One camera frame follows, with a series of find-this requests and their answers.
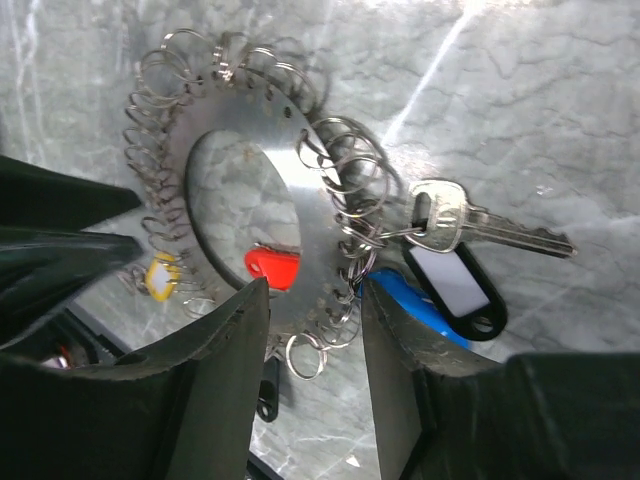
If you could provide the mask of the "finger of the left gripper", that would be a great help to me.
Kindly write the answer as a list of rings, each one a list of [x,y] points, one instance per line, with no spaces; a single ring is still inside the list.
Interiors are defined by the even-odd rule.
[[[96,281],[143,253],[130,236],[1,229],[1,343],[29,336]]]
[[[130,189],[1,157],[3,227],[79,231],[141,205]]]

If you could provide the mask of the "red key tag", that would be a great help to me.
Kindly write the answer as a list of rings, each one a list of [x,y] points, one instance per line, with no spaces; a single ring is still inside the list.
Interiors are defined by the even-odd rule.
[[[287,291],[297,277],[300,257],[291,252],[256,247],[245,254],[244,263],[253,278],[264,277],[271,289]]]

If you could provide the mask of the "blue key tag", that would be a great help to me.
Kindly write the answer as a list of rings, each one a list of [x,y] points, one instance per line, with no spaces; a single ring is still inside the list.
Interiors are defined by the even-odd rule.
[[[408,314],[455,344],[465,349],[470,348],[470,342],[453,331],[429,296],[410,285],[399,271],[382,268],[370,272],[367,278],[379,283]]]

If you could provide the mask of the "yellow key tag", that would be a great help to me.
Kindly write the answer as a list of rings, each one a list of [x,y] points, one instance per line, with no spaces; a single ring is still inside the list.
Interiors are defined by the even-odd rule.
[[[166,301],[181,277],[175,258],[167,253],[157,253],[144,276],[149,295],[157,302]]]

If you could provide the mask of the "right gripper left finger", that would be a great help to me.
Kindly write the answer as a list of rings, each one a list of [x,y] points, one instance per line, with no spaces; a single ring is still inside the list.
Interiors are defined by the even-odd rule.
[[[240,479],[270,324],[258,279],[111,366],[1,358],[5,479]]]

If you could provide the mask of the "silver key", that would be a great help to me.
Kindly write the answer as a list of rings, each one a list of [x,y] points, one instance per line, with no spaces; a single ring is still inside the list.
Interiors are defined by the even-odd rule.
[[[408,187],[406,240],[436,253],[460,244],[486,241],[556,258],[571,258],[577,248],[564,233],[529,228],[472,204],[465,188],[446,179],[416,181]]]

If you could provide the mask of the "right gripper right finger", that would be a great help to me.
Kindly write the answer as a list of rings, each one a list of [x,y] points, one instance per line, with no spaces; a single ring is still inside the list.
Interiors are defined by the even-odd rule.
[[[503,363],[445,339],[374,281],[363,345],[385,479],[635,479],[639,357],[533,353]]]

